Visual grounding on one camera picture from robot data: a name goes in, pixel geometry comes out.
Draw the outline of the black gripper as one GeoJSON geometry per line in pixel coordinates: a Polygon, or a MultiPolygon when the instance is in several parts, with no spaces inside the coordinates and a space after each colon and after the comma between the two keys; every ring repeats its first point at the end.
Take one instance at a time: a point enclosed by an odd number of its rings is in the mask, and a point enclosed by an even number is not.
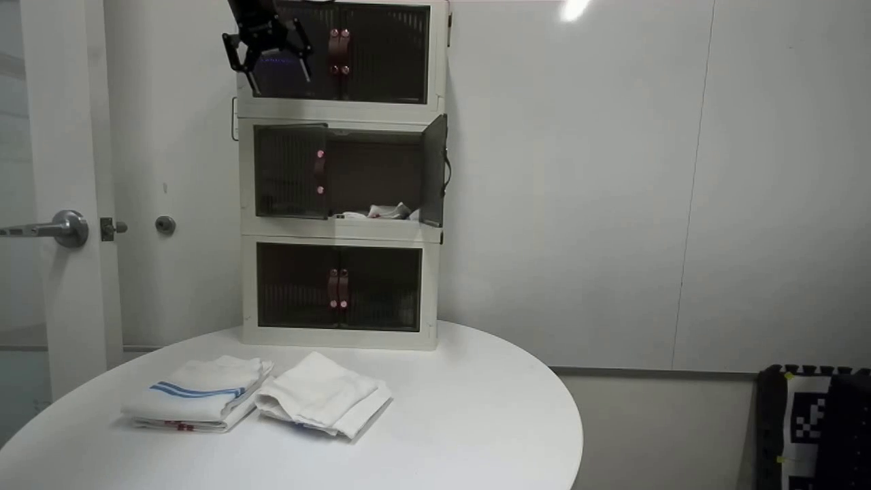
{"type": "Polygon", "coordinates": [[[272,0],[230,0],[237,22],[234,33],[224,33],[230,64],[237,74],[252,74],[265,52],[290,52],[309,62],[314,45],[299,18],[282,18],[272,0]]]}

